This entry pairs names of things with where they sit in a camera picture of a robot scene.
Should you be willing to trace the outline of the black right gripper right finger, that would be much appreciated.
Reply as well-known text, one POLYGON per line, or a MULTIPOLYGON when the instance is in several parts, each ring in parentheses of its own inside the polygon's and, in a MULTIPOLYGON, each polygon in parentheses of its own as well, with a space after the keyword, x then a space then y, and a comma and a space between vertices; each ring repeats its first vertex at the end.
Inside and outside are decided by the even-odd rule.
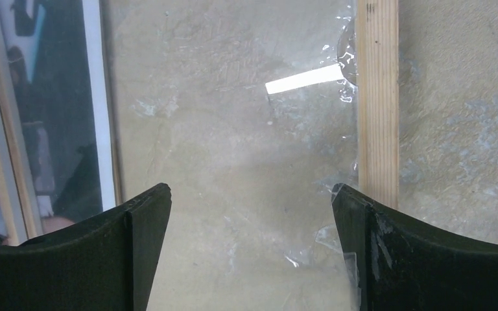
POLYGON ((498 244, 387 207, 344 183, 331 200, 361 310, 498 310, 498 244))

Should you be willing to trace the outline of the white wooden picture frame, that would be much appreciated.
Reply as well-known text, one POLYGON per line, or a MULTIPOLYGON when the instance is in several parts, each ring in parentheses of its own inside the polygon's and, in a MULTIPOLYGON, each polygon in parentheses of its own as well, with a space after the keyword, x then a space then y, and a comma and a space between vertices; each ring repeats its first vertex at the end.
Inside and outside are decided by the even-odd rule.
MULTIPOLYGON (((123 186, 107 54, 102 2, 84 1, 84 37, 88 53, 91 101, 105 209, 121 201, 123 186)), ((399 3, 359 1, 354 17, 359 65, 357 131, 359 187, 363 193, 397 207, 399 203, 399 3)), ((42 233, 38 204, 19 123, 16 98, 7 73, 0 24, 0 208, 8 243, 16 246, 42 233)))

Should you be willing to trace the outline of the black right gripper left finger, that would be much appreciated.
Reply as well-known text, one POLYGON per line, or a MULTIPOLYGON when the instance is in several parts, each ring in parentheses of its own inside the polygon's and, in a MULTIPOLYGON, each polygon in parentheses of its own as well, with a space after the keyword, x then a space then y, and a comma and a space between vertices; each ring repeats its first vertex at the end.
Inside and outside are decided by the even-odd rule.
POLYGON ((0 310, 146 310, 172 207, 159 183, 19 246, 0 246, 0 310))

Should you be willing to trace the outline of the clear acrylic sheet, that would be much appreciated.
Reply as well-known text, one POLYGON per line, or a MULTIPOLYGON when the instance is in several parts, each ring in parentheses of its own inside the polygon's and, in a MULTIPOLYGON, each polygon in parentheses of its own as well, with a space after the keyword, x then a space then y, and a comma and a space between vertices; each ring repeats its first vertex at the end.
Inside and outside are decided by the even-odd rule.
POLYGON ((331 210, 353 2, 101 2, 121 200, 172 192, 149 309, 356 310, 331 210))

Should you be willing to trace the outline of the colour photo print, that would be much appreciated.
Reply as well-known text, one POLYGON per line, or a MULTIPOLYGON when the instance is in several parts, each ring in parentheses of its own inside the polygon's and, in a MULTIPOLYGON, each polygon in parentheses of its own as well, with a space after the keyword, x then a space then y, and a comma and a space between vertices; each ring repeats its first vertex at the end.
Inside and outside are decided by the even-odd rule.
POLYGON ((0 1, 0 244, 117 204, 100 1, 0 1))

